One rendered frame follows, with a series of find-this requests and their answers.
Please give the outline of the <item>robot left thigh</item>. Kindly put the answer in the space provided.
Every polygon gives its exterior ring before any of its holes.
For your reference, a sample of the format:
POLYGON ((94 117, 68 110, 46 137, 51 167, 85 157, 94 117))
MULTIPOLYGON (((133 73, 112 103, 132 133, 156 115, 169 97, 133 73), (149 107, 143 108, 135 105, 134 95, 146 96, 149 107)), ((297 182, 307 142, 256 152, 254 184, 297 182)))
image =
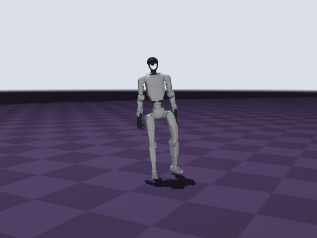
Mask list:
POLYGON ((171 111, 164 111, 165 112, 165 119, 167 120, 169 131, 171 134, 171 139, 169 139, 169 145, 171 147, 176 146, 178 142, 178 125, 176 122, 176 118, 173 112, 171 111))

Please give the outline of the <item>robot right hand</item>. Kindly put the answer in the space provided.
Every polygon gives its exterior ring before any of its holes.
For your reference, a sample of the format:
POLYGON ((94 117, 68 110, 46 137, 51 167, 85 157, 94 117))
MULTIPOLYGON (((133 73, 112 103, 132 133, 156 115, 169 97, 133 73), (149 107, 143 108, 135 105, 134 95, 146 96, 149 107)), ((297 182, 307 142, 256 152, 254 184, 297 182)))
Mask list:
POLYGON ((141 118, 142 118, 142 113, 139 114, 139 117, 137 116, 137 127, 139 129, 144 129, 144 128, 142 128, 142 126, 143 127, 145 127, 145 126, 143 125, 141 118))

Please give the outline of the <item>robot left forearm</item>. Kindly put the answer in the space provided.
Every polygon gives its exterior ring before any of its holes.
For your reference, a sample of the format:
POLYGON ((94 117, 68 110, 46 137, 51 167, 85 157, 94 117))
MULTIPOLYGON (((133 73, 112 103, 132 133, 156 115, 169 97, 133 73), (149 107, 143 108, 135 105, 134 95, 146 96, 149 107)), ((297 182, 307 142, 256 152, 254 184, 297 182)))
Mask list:
MULTIPOLYGON (((176 101, 175 101, 175 96, 169 99, 172 107, 172 112, 174 112, 174 109, 177 109, 176 101)), ((178 110, 178 109, 177 109, 178 110)))

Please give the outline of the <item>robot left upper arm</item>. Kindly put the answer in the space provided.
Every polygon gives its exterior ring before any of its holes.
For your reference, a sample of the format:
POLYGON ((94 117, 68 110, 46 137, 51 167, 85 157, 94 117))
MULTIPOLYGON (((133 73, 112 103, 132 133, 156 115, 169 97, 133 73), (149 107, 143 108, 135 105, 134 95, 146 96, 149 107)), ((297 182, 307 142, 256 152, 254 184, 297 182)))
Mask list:
POLYGON ((167 74, 163 74, 163 75, 164 75, 165 85, 167 89, 167 96, 173 97, 174 92, 172 91, 171 77, 167 74))

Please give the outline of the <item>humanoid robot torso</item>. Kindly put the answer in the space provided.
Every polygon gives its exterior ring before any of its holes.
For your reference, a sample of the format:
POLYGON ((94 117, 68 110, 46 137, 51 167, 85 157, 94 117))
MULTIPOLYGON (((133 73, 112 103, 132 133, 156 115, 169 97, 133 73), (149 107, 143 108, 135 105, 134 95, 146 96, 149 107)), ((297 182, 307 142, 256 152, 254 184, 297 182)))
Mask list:
POLYGON ((154 106, 152 108, 152 113, 154 113, 154 119, 161 119, 165 117, 165 110, 164 107, 162 107, 161 102, 158 101, 163 100, 165 95, 164 75, 160 72, 155 75, 151 74, 152 73, 145 75, 146 92, 150 101, 155 101, 154 106))

